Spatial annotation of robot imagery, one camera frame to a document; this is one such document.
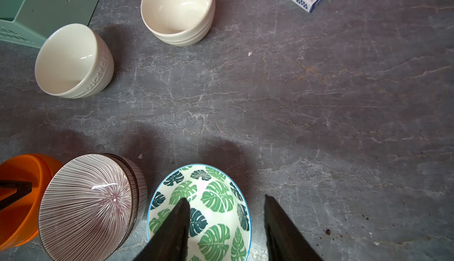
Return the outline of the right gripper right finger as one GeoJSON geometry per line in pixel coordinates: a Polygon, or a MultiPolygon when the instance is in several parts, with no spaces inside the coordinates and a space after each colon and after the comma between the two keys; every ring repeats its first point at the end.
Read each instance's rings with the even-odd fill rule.
{"type": "Polygon", "coordinates": [[[272,196],[265,196],[264,227],[270,261],[320,261],[290,217],[272,196]]]}

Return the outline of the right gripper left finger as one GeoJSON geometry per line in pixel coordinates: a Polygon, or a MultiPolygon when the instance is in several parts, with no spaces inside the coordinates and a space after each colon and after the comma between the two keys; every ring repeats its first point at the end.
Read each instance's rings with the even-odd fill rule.
{"type": "Polygon", "coordinates": [[[135,261],[184,261],[188,253],[190,204],[180,199],[135,261]]]}

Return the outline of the orange bowl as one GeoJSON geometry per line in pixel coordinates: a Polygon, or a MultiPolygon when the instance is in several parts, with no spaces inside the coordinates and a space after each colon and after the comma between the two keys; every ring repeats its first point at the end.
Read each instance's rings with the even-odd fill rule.
{"type": "Polygon", "coordinates": [[[39,210],[47,186],[63,163],[43,154],[25,154],[1,164],[1,250],[39,235],[39,210]]]}

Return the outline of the green leaf bowl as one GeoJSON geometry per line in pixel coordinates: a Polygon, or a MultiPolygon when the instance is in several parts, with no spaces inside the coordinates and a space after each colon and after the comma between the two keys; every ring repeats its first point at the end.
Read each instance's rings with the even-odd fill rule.
{"type": "Polygon", "coordinates": [[[190,204],[187,261],[245,261],[251,249],[251,217],[235,182],[205,164],[171,172],[155,191],[147,215],[150,240],[181,198],[190,204]]]}

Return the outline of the cream bowl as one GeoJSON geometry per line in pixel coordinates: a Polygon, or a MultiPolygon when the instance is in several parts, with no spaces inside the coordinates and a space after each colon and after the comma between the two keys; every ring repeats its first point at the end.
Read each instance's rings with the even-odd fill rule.
{"type": "Polygon", "coordinates": [[[106,42],[83,24],[68,24],[43,44],[35,61],[39,88],[66,99],[93,96],[110,84],[114,60],[106,42]]]}
{"type": "Polygon", "coordinates": [[[215,0],[141,0],[145,26],[161,41],[184,47],[198,43],[214,21],[215,0]]]}

